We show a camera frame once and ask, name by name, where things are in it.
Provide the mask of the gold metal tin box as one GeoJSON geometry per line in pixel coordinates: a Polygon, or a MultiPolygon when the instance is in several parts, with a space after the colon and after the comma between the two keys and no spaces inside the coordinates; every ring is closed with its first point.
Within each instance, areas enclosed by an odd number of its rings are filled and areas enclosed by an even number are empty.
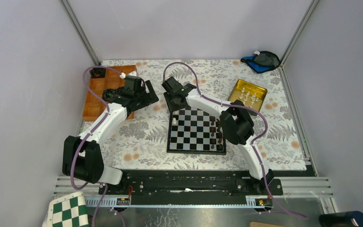
{"type": "Polygon", "coordinates": [[[231,102],[240,100],[246,107],[259,112],[267,93],[267,89],[239,79],[234,85],[228,100],[231,102]]]}

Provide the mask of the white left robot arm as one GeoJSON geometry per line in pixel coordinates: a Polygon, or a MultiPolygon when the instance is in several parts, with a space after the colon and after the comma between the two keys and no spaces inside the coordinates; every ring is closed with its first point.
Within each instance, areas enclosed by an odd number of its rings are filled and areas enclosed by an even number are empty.
{"type": "Polygon", "coordinates": [[[108,183],[116,194],[126,192],[128,182],[122,178],[123,172],[104,164],[100,143],[111,137],[131,113],[158,100],[150,80],[127,76],[124,86],[115,91],[97,120],[78,136],[65,139],[63,174],[88,183],[108,183]]]}

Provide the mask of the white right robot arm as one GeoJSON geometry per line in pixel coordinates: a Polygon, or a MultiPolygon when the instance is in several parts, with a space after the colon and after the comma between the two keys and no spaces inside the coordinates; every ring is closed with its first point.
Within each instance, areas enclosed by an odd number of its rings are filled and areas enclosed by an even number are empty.
{"type": "Polygon", "coordinates": [[[254,122],[250,111],[241,101],[225,101],[202,93],[192,84],[182,85],[174,77],[162,83],[164,97],[171,112],[185,107],[194,107],[207,112],[220,121],[223,137],[238,147],[249,167],[252,188],[256,194],[263,195],[271,188],[272,171],[263,163],[254,143],[254,122]]]}

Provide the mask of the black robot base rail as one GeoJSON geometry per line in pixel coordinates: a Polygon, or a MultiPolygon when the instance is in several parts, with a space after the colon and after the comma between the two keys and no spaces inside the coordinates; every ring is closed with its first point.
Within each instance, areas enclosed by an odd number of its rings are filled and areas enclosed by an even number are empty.
{"type": "Polygon", "coordinates": [[[132,205],[243,205],[246,196],[283,195],[281,181],[267,182],[248,171],[126,170],[107,195],[124,195],[132,205]]]}

